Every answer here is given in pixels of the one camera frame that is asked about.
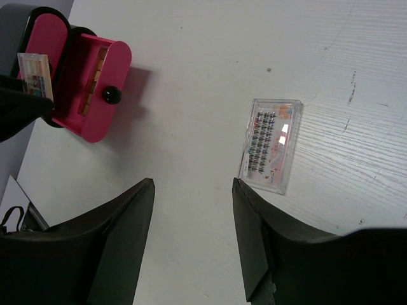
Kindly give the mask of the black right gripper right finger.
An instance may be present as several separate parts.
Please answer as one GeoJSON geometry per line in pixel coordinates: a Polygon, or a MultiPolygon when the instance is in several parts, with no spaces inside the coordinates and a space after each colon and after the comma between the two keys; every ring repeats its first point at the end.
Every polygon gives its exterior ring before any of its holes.
{"type": "Polygon", "coordinates": [[[406,230],[340,236],[309,226],[234,179],[233,214],[251,304],[405,304],[406,230]]]}

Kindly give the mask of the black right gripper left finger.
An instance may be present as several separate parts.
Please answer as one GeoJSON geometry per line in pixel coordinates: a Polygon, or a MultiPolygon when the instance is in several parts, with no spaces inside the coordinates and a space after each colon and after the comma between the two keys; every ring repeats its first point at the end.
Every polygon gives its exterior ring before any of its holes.
{"type": "Polygon", "coordinates": [[[2,231],[1,303],[132,304],[154,200],[146,178],[44,231],[2,231]]]}

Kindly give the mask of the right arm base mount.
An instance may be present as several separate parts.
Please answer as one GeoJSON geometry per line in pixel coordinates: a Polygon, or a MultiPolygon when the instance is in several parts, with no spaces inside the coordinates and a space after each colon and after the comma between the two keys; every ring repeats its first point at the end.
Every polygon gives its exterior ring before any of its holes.
{"type": "Polygon", "coordinates": [[[13,206],[6,211],[1,219],[1,236],[18,232],[44,232],[49,227],[35,205],[29,203],[26,209],[13,206]]]}

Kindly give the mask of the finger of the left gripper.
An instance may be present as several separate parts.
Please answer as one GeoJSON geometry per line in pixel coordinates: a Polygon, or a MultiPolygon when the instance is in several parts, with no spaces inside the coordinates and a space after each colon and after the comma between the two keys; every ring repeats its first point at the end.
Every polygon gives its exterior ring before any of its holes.
{"type": "Polygon", "coordinates": [[[24,93],[21,79],[1,75],[1,142],[52,109],[51,99],[24,93]]]}

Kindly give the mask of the colourful glitter eyeshadow palette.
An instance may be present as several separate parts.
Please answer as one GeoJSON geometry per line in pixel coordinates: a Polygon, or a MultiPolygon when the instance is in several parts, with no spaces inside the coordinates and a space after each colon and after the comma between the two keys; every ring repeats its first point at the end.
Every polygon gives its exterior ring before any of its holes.
{"type": "Polygon", "coordinates": [[[23,92],[53,101],[52,79],[48,56],[37,53],[18,53],[23,92]]]}

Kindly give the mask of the long brown eyeshadow palette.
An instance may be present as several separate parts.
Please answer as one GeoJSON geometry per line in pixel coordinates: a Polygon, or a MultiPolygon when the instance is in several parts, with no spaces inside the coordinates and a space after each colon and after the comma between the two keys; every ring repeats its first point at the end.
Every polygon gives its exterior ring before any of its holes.
{"type": "Polygon", "coordinates": [[[85,87],[85,96],[83,97],[83,100],[79,107],[79,113],[82,116],[85,116],[87,114],[88,109],[90,107],[90,103],[93,98],[93,93],[94,93],[96,84],[99,80],[100,72],[101,72],[102,66],[105,61],[106,53],[107,53],[107,47],[100,47],[98,49],[95,62],[93,63],[93,67],[92,67],[88,82],[85,87]]]}

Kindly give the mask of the pink black makeup drawer organizer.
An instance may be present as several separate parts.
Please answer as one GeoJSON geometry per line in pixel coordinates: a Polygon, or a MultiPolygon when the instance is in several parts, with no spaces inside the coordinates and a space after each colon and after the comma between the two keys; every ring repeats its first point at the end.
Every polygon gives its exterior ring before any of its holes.
{"type": "Polygon", "coordinates": [[[106,136],[132,61],[126,43],[70,25],[50,7],[5,4],[1,7],[1,75],[20,79],[18,53],[48,56],[54,108],[43,119],[50,126],[66,128],[90,143],[106,136]],[[107,47],[105,61],[88,112],[82,116],[79,107],[100,47],[107,47]]]}

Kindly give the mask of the clear false eyelash box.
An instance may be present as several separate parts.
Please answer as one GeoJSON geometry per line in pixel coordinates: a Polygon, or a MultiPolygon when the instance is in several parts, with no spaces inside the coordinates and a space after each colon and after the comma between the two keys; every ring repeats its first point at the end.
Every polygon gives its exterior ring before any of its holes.
{"type": "Polygon", "coordinates": [[[286,193],[302,111],[300,100],[252,101],[239,179],[256,189],[286,193]]]}

